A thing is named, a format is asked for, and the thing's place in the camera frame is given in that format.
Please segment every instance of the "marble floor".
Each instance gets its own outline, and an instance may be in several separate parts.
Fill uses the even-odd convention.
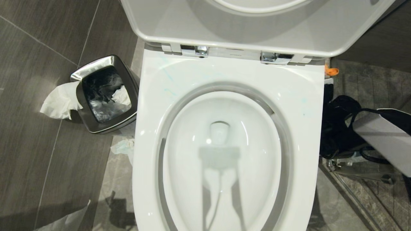
[[[144,44],[139,40],[131,69],[140,74]],[[114,136],[113,145],[126,139]],[[308,231],[369,230],[343,196],[344,192],[319,168],[316,196]],[[110,151],[99,196],[93,231],[135,231],[132,166],[124,154]]]

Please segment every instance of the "trash can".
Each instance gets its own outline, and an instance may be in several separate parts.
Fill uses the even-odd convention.
[[[110,55],[81,67],[70,81],[80,81],[76,95],[83,109],[78,113],[89,132],[114,134],[136,120],[139,77],[118,56]],[[129,101],[115,102],[113,94],[118,92],[128,94]]]

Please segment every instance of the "toilet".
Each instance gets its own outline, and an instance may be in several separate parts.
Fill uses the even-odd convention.
[[[146,42],[133,204],[140,231],[306,230],[324,59],[393,0],[122,0]]]

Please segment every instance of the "tile grout line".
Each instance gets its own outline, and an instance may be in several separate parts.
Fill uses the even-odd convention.
[[[66,58],[64,55],[60,54],[59,52],[57,52],[56,50],[54,50],[53,48],[47,46],[45,43],[43,43],[42,41],[38,40],[36,37],[32,36],[31,34],[27,33],[25,30],[21,29],[20,27],[18,27],[16,24],[12,23],[11,21],[7,20],[5,17],[0,15],[0,18],[2,18],[4,21],[12,24],[15,28],[19,29],[20,31],[22,31],[23,33],[25,33],[26,35],[28,35],[29,37],[31,37],[32,39],[34,39],[36,42],[40,43],[41,45],[47,47],[48,49],[54,51],[55,53],[57,53],[58,55],[60,55],[61,57],[63,57],[65,60],[71,62],[72,64],[76,65],[73,61],[71,61],[70,59]]]
[[[81,51],[80,58],[79,58],[79,63],[77,64],[77,68],[80,67],[81,58],[83,57],[84,49],[85,49],[85,46],[87,45],[87,41],[88,41],[88,36],[90,35],[91,27],[93,26],[94,18],[96,17],[97,10],[99,9],[99,5],[100,5],[100,0],[97,3],[96,11],[94,11],[93,19],[91,20],[90,27],[88,28],[87,37],[85,38],[83,50]]]
[[[35,220],[35,222],[34,222],[34,229],[36,229],[36,226],[37,226],[37,219],[39,218],[40,206],[42,205],[43,193],[44,193],[44,188],[45,188],[45,186],[46,186],[48,171],[50,170],[51,159],[53,158],[53,153],[54,153],[55,145],[56,145],[56,143],[57,143],[58,134],[60,133],[60,128],[61,128],[62,122],[63,122],[63,120],[60,120],[60,125],[58,126],[58,131],[57,131],[57,135],[56,135],[56,137],[55,137],[55,141],[54,141],[54,145],[53,145],[53,150],[51,151],[50,161],[48,162],[46,177],[44,178],[42,194],[41,194],[41,196],[40,196],[39,207],[37,208],[36,220]]]

